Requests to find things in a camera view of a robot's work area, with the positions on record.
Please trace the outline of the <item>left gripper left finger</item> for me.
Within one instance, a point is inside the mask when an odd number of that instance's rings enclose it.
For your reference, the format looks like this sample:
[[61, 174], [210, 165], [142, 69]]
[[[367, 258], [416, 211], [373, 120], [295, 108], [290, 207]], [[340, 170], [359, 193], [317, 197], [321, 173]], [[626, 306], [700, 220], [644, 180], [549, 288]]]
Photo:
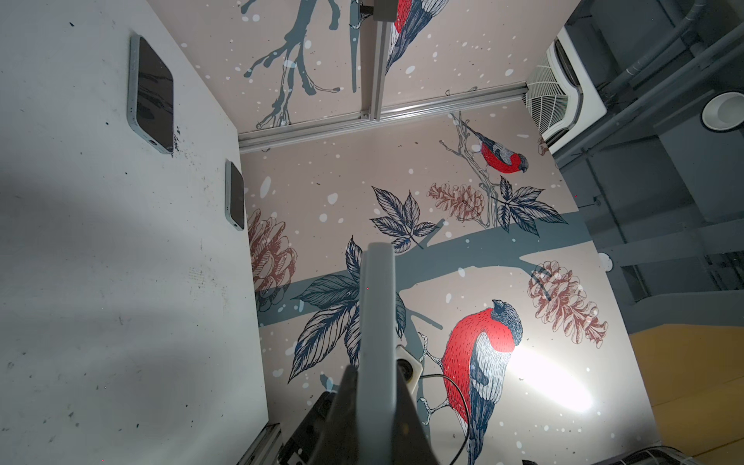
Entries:
[[331, 403], [331, 410], [311, 455], [310, 464], [358, 463], [357, 386], [358, 370], [354, 366], [348, 366], [338, 393]]

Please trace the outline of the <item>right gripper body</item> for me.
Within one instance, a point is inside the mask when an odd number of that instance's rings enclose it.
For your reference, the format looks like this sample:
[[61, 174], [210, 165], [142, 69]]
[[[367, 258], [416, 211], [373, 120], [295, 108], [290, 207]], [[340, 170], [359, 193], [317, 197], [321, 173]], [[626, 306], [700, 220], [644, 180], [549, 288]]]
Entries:
[[326, 391], [312, 406], [279, 453], [278, 463], [308, 464], [325, 429], [336, 393]]

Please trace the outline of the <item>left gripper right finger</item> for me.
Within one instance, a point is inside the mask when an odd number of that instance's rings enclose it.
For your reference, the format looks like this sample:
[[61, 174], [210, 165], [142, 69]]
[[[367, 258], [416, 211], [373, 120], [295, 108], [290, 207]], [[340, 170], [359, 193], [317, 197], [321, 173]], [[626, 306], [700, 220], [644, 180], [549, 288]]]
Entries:
[[396, 382], [394, 463], [400, 465], [438, 464], [426, 440], [417, 409], [403, 377], [398, 377]]

